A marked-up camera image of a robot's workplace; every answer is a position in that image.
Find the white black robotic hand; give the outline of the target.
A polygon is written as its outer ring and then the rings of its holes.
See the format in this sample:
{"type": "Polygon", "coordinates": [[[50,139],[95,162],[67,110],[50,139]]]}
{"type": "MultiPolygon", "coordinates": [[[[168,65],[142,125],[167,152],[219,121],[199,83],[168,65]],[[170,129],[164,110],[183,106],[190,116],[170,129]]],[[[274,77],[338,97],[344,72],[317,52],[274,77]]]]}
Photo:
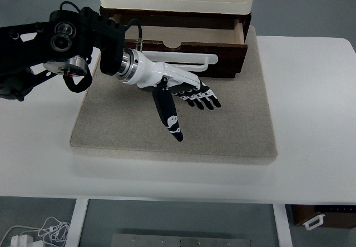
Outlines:
{"type": "Polygon", "coordinates": [[[155,87],[152,96],[159,117],[178,142],[183,140],[183,134],[178,122],[175,103],[168,88],[174,88],[175,92],[199,89],[198,93],[190,92],[179,96],[190,107],[196,106],[200,110],[203,110],[204,106],[209,110],[221,107],[212,89],[201,82],[197,75],[165,62],[153,62],[138,50],[127,49],[123,53],[116,77],[121,82],[137,85],[140,89],[155,87]],[[167,80],[167,84],[161,82],[163,78],[167,80]]]}

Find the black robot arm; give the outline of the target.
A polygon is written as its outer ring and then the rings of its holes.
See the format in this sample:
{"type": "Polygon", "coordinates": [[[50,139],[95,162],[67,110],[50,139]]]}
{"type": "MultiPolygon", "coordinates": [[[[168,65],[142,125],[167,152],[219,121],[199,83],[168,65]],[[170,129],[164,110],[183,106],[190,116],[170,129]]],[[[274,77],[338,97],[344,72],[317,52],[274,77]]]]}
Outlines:
{"type": "Polygon", "coordinates": [[[1,28],[1,97],[23,101],[55,75],[61,75],[72,92],[87,90],[92,83],[88,66],[98,48],[101,72],[151,92],[163,125],[182,141],[173,98],[199,109],[219,107],[216,95],[197,76],[216,63],[217,56],[143,51],[142,38],[136,48],[126,48],[126,31],[139,25],[136,19],[122,25],[84,7],[53,11],[47,22],[1,28]]]}

